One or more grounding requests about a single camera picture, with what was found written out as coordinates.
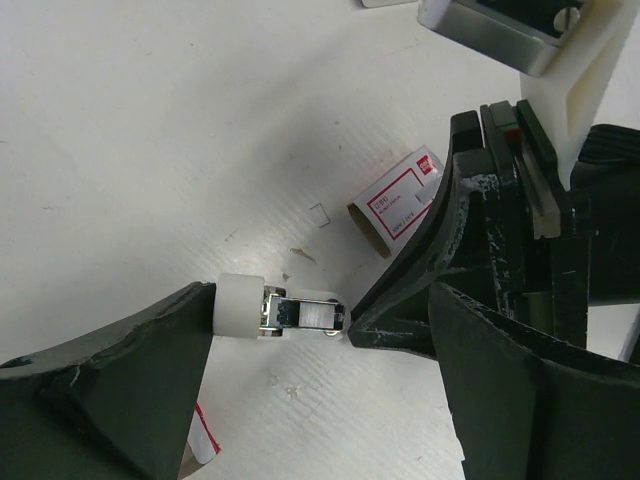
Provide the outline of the red white staple box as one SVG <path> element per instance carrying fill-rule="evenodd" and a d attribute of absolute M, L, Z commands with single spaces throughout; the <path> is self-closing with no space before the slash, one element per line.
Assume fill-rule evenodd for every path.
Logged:
<path fill-rule="evenodd" d="M 400 252 L 431 209 L 444 165 L 426 146 L 405 157 L 348 206 L 350 217 L 384 259 Z"/>

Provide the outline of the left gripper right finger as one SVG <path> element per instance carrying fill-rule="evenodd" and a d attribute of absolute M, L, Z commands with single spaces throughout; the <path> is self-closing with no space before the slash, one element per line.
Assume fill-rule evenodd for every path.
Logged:
<path fill-rule="evenodd" d="M 429 315 L 466 478 L 638 478 L 638 366 L 559 341 L 440 282 Z"/>

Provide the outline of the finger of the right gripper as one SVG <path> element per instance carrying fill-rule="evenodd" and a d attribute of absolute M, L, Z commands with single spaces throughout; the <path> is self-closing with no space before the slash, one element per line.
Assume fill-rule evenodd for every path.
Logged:
<path fill-rule="evenodd" d="M 348 339 L 354 347 L 436 358 L 429 318 L 432 282 L 372 287 L 351 312 Z"/>

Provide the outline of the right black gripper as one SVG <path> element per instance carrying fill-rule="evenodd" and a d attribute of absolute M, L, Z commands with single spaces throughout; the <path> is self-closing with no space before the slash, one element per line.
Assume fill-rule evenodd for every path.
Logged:
<path fill-rule="evenodd" d="M 557 165 L 526 101 L 454 115 L 433 207 L 352 318 L 434 320 L 434 286 L 464 276 L 457 287 L 482 305 L 585 347 L 591 202 L 565 190 Z M 483 244 L 464 245 L 468 232 Z"/>

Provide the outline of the staple box tray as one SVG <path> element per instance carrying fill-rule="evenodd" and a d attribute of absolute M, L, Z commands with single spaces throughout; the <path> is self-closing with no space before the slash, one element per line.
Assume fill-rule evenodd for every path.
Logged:
<path fill-rule="evenodd" d="M 204 412 L 199 404 L 189 427 L 187 441 L 178 473 L 179 479 L 186 479 L 209 464 L 219 453 L 221 447 L 208 427 Z"/>

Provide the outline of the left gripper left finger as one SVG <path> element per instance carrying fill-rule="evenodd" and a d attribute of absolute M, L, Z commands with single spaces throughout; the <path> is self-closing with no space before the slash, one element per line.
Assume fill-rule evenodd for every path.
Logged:
<path fill-rule="evenodd" d="M 213 339 L 216 287 L 1 366 L 4 479 L 175 479 Z"/>

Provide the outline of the loose single staple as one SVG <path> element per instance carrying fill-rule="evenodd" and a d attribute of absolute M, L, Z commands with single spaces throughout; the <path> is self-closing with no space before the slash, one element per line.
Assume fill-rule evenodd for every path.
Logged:
<path fill-rule="evenodd" d="M 313 223 L 318 227 L 322 228 L 328 225 L 331 220 L 326 213 L 323 205 L 321 203 L 317 203 L 309 208 L 309 215 Z"/>

